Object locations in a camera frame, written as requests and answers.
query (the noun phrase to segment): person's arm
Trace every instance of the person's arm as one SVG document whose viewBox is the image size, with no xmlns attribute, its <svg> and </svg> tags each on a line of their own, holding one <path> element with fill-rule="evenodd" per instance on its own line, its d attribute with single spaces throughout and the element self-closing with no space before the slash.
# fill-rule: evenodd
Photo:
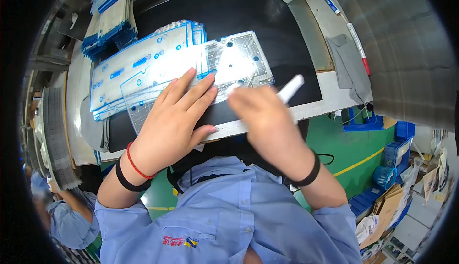
<svg viewBox="0 0 459 264">
<path fill-rule="evenodd" d="M 287 107 L 268 86 L 237 88 L 228 104 L 248 126 L 247 139 L 266 161 L 292 181 L 302 181 L 314 166 L 314 153 L 306 146 Z M 312 209 L 347 203 L 346 193 L 323 164 L 317 178 L 301 187 Z"/>
<path fill-rule="evenodd" d="M 51 181 L 50 184 L 51 190 L 54 193 L 60 195 L 60 197 L 65 200 L 65 202 L 70 206 L 70 208 L 72 208 L 73 211 L 80 213 L 84 219 L 89 221 L 89 223 L 92 223 L 93 211 L 88 207 L 87 203 L 83 199 L 74 196 L 68 190 L 59 191 L 54 181 Z"/>
<path fill-rule="evenodd" d="M 180 79 L 173 80 L 158 96 L 141 129 L 130 146 L 132 162 L 147 176 L 174 164 L 187 155 L 208 134 L 215 132 L 212 125 L 194 126 L 217 95 L 209 74 L 185 95 L 184 90 L 195 76 L 196 70 L 188 70 Z M 121 157 L 124 178 L 134 186 L 145 183 L 146 178 L 138 174 L 131 165 L 127 153 Z M 123 209 L 137 201 L 138 192 L 124 188 L 116 175 L 116 167 L 110 171 L 97 193 L 100 204 L 106 208 Z"/>
<path fill-rule="evenodd" d="M 51 216 L 49 215 L 48 211 L 46 210 L 45 204 L 42 199 L 33 198 L 32 199 L 33 205 L 40 217 L 40 220 L 43 226 L 48 230 L 51 231 Z"/>
</svg>

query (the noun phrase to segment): black wristband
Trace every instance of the black wristband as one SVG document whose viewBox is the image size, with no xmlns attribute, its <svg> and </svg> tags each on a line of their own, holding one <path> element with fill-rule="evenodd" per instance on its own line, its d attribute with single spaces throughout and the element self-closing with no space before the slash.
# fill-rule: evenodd
<svg viewBox="0 0 459 264">
<path fill-rule="evenodd" d="M 118 177 L 119 182 L 124 188 L 126 188 L 129 191 L 132 191 L 132 192 L 145 191 L 150 187 L 150 184 L 152 183 L 152 180 L 149 179 L 144 184 L 141 184 L 139 186 L 130 184 L 129 181 L 124 177 L 123 172 L 121 171 L 121 157 L 118 158 L 118 161 L 116 162 L 115 170 L 116 170 L 116 176 Z"/>
<path fill-rule="evenodd" d="M 318 175 L 318 172 L 320 170 L 320 159 L 318 158 L 317 154 L 312 151 L 314 153 L 314 167 L 313 167 L 313 170 L 311 171 L 311 173 L 309 173 L 309 175 L 302 181 L 292 181 L 291 184 L 298 188 L 298 187 L 305 187 L 305 186 L 308 186 L 310 185 L 317 177 Z"/>
</svg>

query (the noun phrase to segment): red embroidered logo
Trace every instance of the red embroidered logo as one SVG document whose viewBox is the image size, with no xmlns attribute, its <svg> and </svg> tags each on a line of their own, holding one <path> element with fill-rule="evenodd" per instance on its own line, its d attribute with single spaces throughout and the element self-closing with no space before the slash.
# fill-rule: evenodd
<svg viewBox="0 0 459 264">
<path fill-rule="evenodd" d="M 182 244 L 183 244 L 183 237 L 172 238 L 166 235 L 164 235 L 163 237 L 163 245 L 180 246 Z"/>
</svg>

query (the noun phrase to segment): white eraser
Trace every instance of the white eraser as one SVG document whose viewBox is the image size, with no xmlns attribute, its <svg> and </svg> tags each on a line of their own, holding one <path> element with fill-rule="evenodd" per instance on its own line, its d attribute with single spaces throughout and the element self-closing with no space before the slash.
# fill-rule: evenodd
<svg viewBox="0 0 459 264">
<path fill-rule="evenodd" d="M 304 78 L 302 75 L 296 75 L 293 79 L 290 80 L 281 90 L 277 93 L 279 99 L 281 99 L 284 104 L 295 95 L 295 93 L 300 89 L 304 84 Z"/>
</svg>

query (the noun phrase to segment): red string bracelet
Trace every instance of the red string bracelet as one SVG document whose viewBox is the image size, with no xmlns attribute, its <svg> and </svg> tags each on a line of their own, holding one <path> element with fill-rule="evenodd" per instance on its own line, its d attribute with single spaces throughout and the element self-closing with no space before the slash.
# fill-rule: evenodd
<svg viewBox="0 0 459 264">
<path fill-rule="evenodd" d="M 147 175 L 141 173 L 141 171 L 140 171 L 139 169 L 137 169 L 137 167 L 136 167 L 136 166 L 134 165 L 134 163 L 132 162 L 131 155 L 129 154 L 129 147 L 132 145 L 132 143 L 133 143 L 133 141 L 129 142 L 128 147 L 126 148 L 126 152 L 128 153 L 128 158 L 129 158 L 129 161 L 130 161 L 132 167 L 135 169 L 135 171 L 137 171 L 137 173 L 138 173 L 139 175 L 142 175 L 142 177 L 144 177 L 144 178 L 146 178 L 146 179 L 149 179 L 149 180 L 152 179 L 153 177 L 155 177 L 156 174 L 154 174 L 154 175 L 152 175 L 152 176 L 147 176 Z"/>
</svg>

